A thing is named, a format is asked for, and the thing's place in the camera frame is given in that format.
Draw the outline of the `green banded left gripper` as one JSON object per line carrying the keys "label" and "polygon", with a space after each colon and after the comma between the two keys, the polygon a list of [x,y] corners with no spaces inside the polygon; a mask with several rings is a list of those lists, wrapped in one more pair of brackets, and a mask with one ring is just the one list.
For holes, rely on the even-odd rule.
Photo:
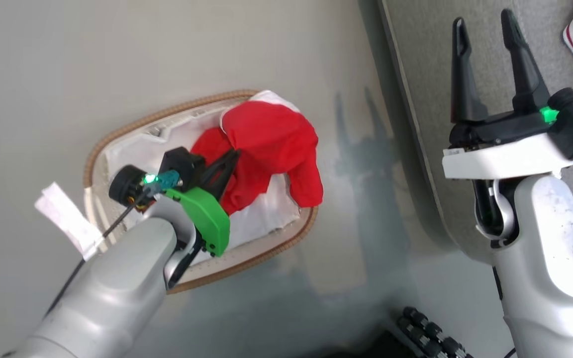
{"label": "green banded left gripper", "polygon": [[207,165],[205,157],[178,147],[163,154],[159,174],[175,170],[182,182],[165,191],[179,202],[204,240],[205,250],[220,258],[229,245],[230,218],[221,206],[221,198],[231,181],[240,151],[231,149]]}

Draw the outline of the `woven basket with white liner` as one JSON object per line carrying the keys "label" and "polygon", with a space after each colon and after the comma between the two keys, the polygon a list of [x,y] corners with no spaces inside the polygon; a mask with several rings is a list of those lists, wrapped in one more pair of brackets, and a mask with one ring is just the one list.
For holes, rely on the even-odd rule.
{"label": "woven basket with white liner", "polygon": [[[86,207],[85,189],[84,204]],[[120,204],[118,204],[118,206],[119,215],[123,208]],[[174,288],[171,288],[171,290],[168,291],[168,294],[176,294],[178,292],[210,284],[220,279],[225,279],[242,272],[243,270],[259,265],[260,263],[263,263],[264,261],[273,258],[298,244],[310,231],[316,219],[318,208],[312,207],[309,209],[311,211],[305,215],[304,222],[296,222],[292,226],[285,227],[282,233],[270,234],[263,237],[255,244],[239,246],[235,250],[226,249],[225,253],[220,258],[211,258],[207,252],[199,254],[197,259],[191,264],[187,272],[181,278],[180,283],[178,283]],[[109,225],[118,217],[118,215],[110,219]],[[100,230],[104,230],[108,227],[96,226]]]}

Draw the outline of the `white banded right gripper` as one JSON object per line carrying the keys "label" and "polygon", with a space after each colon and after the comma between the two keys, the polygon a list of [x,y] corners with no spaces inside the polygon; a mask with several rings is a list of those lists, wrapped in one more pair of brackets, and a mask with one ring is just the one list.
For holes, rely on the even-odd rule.
{"label": "white banded right gripper", "polygon": [[573,166],[548,132],[557,111],[518,20],[501,11],[503,45],[511,55],[515,95],[512,112],[488,116],[476,88],[472,46],[462,17],[452,25],[452,123],[442,166],[448,179],[492,180],[559,172]]}

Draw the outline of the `white paper tag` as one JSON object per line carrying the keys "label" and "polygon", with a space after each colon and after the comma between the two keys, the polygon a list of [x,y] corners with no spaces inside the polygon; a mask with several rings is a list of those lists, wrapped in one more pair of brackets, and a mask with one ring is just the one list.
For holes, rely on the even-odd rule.
{"label": "white paper tag", "polygon": [[97,254],[104,241],[101,231],[83,216],[56,182],[42,190],[34,207],[66,234],[84,261]]}

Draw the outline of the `red cloth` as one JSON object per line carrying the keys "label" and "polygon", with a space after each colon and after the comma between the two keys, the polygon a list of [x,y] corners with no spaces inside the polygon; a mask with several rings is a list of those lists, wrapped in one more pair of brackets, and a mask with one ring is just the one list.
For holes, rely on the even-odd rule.
{"label": "red cloth", "polygon": [[323,185],[317,168],[318,136],[302,113],[282,104],[247,100],[229,109],[221,125],[203,132],[191,148],[211,165],[229,150],[240,152],[221,198],[232,215],[268,190],[273,175],[285,174],[289,194],[302,207],[319,206]]}

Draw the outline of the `white fabric basket liner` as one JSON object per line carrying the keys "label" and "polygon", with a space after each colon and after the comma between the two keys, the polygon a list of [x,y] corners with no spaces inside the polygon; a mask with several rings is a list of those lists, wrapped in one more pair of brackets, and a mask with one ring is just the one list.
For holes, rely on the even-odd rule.
{"label": "white fabric basket liner", "polygon": [[[271,90],[237,90],[190,100],[125,125],[106,135],[91,152],[84,170],[86,213],[99,227],[109,225],[118,215],[119,206],[107,191],[114,174],[125,165],[135,165],[146,172],[157,172],[164,152],[177,147],[191,149],[198,138],[220,126],[226,111],[247,99],[296,106]],[[289,196],[284,175],[272,176],[268,190],[250,206],[231,217],[228,250],[259,242],[285,227],[304,222],[309,208],[300,208]]]}

